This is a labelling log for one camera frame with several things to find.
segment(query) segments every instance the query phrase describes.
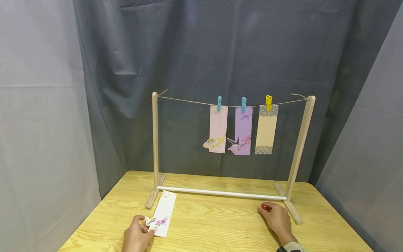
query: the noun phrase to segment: wooden table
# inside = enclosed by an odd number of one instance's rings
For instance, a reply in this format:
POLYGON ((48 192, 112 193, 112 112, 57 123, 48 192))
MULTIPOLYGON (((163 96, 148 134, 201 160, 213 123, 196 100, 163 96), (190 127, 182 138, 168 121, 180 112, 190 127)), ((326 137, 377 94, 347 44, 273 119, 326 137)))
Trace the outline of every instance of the wooden table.
MULTIPOLYGON (((276 195, 273 181, 167 174, 164 186, 276 195)), ((121 251, 133 216, 152 217, 144 204, 153 173, 129 171, 59 251, 121 251)), ((256 208, 261 200, 178 193, 166 238, 154 237, 147 251, 276 251, 279 244, 256 208)), ((305 249, 372 251, 333 207, 308 183, 295 183, 293 203, 303 218, 293 233, 305 249)))

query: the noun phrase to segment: gray curtain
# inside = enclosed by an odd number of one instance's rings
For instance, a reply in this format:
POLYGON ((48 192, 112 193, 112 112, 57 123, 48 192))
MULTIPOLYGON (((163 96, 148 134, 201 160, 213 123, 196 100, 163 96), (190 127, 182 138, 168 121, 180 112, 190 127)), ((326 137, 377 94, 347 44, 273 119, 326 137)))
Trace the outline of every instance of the gray curtain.
POLYGON ((317 188, 374 251, 402 251, 403 8, 317 188))
POLYGON ((309 182, 316 184, 402 0, 357 1, 309 182))
POLYGON ((54 252, 100 202, 72 1, 0 0, 0 251, 54 252))
MULTIPOLYGON (((237 105, 317 97, 298 181, 308 181, 355 1, 75 0, 101 195, 152 170, 151 93, 237 105)), ((280 107, 272 155, 215 154, 208 106, 161 100, 163 172, 286 180, 303 103, 280 107)), ((234 134, 229 110, 227 135, 234 134)), ((252 135, 256 135, 257 120, 252 135)))

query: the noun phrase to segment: white bookmark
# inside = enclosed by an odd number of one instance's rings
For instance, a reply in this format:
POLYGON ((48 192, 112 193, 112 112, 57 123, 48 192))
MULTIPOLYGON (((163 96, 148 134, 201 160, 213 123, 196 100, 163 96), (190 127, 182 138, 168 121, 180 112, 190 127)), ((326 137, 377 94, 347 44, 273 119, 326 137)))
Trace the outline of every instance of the white bookmark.
POLYGON ((148 230, 155 230, 155 236, 166 237, 172 211, 174 210, 175 200, 175 193, 165 190, 162 191, 154 217, 151 219, 147 217, 145 218, 145 224, 146 226, 149 226, 148 230))

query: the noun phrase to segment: wooden base foot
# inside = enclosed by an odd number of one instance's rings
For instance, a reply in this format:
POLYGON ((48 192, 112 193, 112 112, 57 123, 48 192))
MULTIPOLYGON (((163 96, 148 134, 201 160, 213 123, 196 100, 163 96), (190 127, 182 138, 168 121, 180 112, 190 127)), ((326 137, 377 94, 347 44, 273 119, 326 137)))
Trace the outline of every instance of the wooden base foot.
MULTIPOLYGON (((281 187, 280 184, 274 183, 273 186, 277 190, 277 192, 280 196, 285 196, 285 191, 283 190, 283 188, 281 187)), ((295 206, 291 202, 287 202, 286 200, 283 200, 283 203, 284 203, 285 207, 287 208, 287 210, 290 212, 291 217, 294 219, 295 223, 297 225, 301 225, 302 218, 301 218, 301 215, 299 215, 295 206)))
MULTIPOLYGON (((166 175, 161 174, 160 180, 158 181, 158 186, 161 186, 164 183, 166 175)), ((154 205, 155 199, 157 198, 159 190, 152 190, 150 196, 148 196, 147 202, 145 203, 145 208, 151 210, 152 206, 154 205)))

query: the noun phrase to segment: clothespin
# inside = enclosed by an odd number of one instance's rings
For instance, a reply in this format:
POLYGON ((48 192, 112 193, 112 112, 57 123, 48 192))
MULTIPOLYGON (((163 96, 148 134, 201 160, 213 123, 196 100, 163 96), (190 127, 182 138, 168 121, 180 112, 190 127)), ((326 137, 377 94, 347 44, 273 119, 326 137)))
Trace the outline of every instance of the clothespin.
POLYGON ((219 96, 217 100, 217 112, 220 112, 220 110, 221 110, 221 96, 219 96))
POLYGON ((266 96, 266 111, 270 111, 272 109, 272 96, 266 96))
POLYGON ((246 98, 245 97, 242 97, 241 105, 242 105, 242 113, 245 113, 245 111, 246 111, 246 98))

